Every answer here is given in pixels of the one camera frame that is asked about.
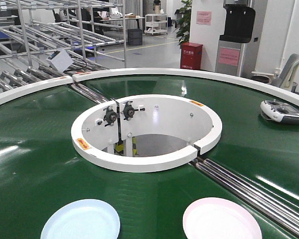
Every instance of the green conveyor belt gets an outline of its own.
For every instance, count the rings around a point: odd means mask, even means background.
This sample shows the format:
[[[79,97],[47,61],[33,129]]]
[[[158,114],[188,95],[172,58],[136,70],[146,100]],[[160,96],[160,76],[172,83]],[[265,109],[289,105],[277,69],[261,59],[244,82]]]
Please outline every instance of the green conveyor belt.
[[[208,105],[223,121],[219,144],[204,156],[299,206],[299,127],[259,117],[261,100],[273,97],[179,76],[117,77],[86,85],[114,98],[181,96],[186,85],[187,98]],[[221,197],[245,207],[259,223],[264,239],[295,238],[190,165],[138,174],[89,163],[73,148],[70,129],[76,117],[93,105],[63,86],[0,106],[0,239],[38,239],[55,211],[86,198],[104,200],[118,211],[119,239],[185,239],[184,210],[203,197]]]

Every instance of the storage rack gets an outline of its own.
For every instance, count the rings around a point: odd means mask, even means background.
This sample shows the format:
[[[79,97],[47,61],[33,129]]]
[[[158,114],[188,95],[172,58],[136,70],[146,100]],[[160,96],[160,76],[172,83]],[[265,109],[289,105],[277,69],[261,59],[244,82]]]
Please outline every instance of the storage rack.
[[[115,60],[124,62],[126,67],[126,27],[117,25],[108,25],[102,23],[93,22],[93,8],[104,7],[121,7],[123,14],[123,22],[125,22],[125,0],[121,0],[122,3],[109,3],[98,0],[3,0],[0,2],[0,10],[17,9],[20,18],[20,26],[0,26],[0,32],[8,36],[8,41],[0,42],[0,50],[5,55],[0,55],[0,65],[2,63],[7,64],[15,69],[13,74],[7,71],[0,71],[0,89],[6,91],[11,87],[18,87],[25,84],[36,82],[39,80],[50,79],[53,77],[64,76],[66,74],[75,74],[76,71],[95,71],[107,69],[96,62],[97,54],[104,55]],[[69,14],[67,22],[60,23],[43,23],[34,21],[32,19],[32,11],[36,9],[65,9],[75,8],[77,13],[77,20],[70,20]],[[82,21],[81,9],[91,9],[91,22]],[[25,24],[22,10],[28,9],[31,24]],[[70,24],[71,21],[76,21],[78,27]],[[110,37],[106,37],[93,31],[84,30],[83,23],[91,24],[94,30],[95,25],[109,26],[111,28],[123,29],[123,40],[115,40]],[[48,30],[53,35],[44,33],[40,29]],[[25,52],[17,53],[14,50],[10,50],[5,45],[11,43],[19,43],[24,45]],[[101,46],[123,44],[124,45],[124,59],[114,57],[103,52],[99,52],[98,48]],[[49,65],[44,60],[40,59],[40,56],[47,57],[56,49],[62,48],[68,52],[69,55],[74,57],[74,63],[69,67],[66,73],[55,73],[55,71],[49,68]],[[82,50],[82,55],[75,53],[75,50]],[[91,52],[95,56],[95,62],[86,58],[86,52]],[[19,64],[11,61],[10,58],[17,59],[27,67],[26,72],[19,67]],[[33,61],[37,62],[39,67],[33,66]]]
[[[145,16],[145,33],[166,33],[167,34],[167,14],[147,14]]]

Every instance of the metal rack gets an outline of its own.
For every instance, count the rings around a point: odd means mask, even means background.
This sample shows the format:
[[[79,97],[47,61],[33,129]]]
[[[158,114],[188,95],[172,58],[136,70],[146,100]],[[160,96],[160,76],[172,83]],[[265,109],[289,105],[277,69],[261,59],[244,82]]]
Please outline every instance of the metal rack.
[[[107,68],[97,64],[96,57],[98,54],[107,56],[115,60],[125,63],[126,67],[126,27],[117,25],[108,25],[93,22],[93,8],[103,7],[122,7],[123,22],[125,22],[125,0],[122,3],[109,3],[98,0],[3,0],[0,2],[0,10],[18,9],[20,26],[0,26],[0,32],[8,37],[8,41],[0,41],[0,51],[4,55],[0,55],[0,65],[6,64],[14,69],[11,74],[8,71],[0,70],[0,91],[7,91],[15,87],[23,86],[32,82],[60,77],[64,75],[72,75],[77,71],[96,71],[105,70]],[[77,20],[70,20],[68,14],[67,22],[60,23],[43,23],[32,19],[32,11],[36,9],[52,10],[61,8],[69,10],[75,8],[77,12]],[[91,9],[91,22],[82,21],[81,9]],[[22,10],[28,9],[31,24],[25,24]],[[77,27],[70,24],[71,21],[77,22]],[[93,31],[83,29],[83,23],[91,24],[94,30],[95,25],[109,26],[111,28],[123,29],[123,40],[115,40]],[[19,44],[25,47],[25,51],[17,52],[6,47],[7,44]],[[112,44],[124,45],[124,59],[114,57],[104,52],[99,52],[98,48]],[[65,73],[56,72],[49,67],[49,64],[43,60],[56,49],[64,49],[73,57],[74,63]],[[90,52],[95,56],[95,62],[86,58],[86,52]]]

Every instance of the plastic plate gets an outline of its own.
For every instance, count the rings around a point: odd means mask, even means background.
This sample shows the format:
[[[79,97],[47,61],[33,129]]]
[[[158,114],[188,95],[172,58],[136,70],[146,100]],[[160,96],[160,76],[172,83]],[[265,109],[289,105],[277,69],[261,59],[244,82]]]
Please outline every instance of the plastic plate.
[[[108,203],[84,199],[67,204],[46,222],[41,239],[116,239],[120,218]]]
[[[222,198],[203,198],[183,215],[188,239],[261,239],[260,227],[243,207]]]

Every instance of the white cart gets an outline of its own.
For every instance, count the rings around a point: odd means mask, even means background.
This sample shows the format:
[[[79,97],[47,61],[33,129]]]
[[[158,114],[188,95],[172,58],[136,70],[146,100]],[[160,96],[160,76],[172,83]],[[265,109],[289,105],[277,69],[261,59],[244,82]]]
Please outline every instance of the white cart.
[[[166,32],[167,34],[167,14],[147,14],[145,21],[146,29],[144,33],[153,35]]]

